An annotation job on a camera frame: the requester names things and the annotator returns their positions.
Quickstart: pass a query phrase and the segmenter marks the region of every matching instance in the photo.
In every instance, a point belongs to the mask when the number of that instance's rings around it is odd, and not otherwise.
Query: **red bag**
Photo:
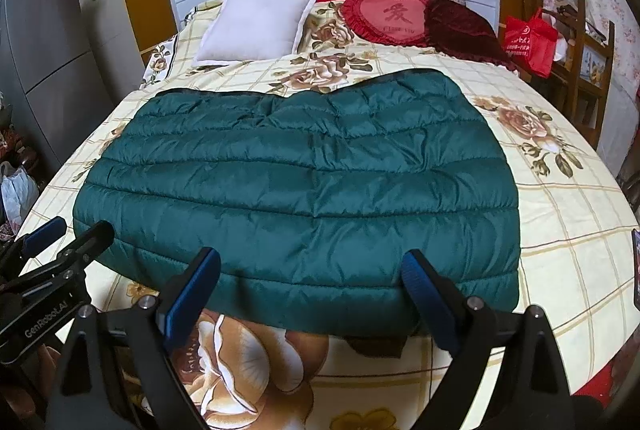
[[[528,22],[507,16],[504,50],[527,72],[549,77],[558,31],[542,18],[542,8]]]

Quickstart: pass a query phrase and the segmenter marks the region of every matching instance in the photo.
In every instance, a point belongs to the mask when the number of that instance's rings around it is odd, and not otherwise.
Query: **green puffer jacket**
[[[421,330],[399,279],[413,248],[465,295],[518,301],[513,175],[484,118],[429,69],[288,98],[161,93],[82,185],[76,234],[100,219],[116,232],[106,266],[158,289],[213,247],[207,306],[275,327]]]

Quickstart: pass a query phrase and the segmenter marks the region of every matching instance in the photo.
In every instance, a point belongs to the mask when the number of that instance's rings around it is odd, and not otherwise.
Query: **chinese character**
[[[410,24],[411,22],[404,17],[404,13],[407,12],[408,10],[409,9],[407,9],[405,6],[398,3],[398,4],[393,4],[391,7],[385,9],[382,12],[383,13],[391,12],[391,14],[387,18],[385,18],[385,22],[390,22],[391,20],[402,20],[403,22]]]

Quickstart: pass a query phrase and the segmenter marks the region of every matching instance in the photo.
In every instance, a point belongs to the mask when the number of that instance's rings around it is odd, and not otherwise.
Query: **dark red pillow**
[[[494,29],[478,13],[452,0],[429,0],[424,12],[427,43],[460,60],[482,61],[516,70]]]
[[[426,47],[427,0],[345,0],[344,21],[359,37],[383,45]]]

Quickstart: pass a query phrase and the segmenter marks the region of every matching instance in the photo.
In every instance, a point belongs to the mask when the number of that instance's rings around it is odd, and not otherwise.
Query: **red heart-shaped pillow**
[[[426,47],[425,6],[426,0],[345,0],[342,15],[369,42]]]

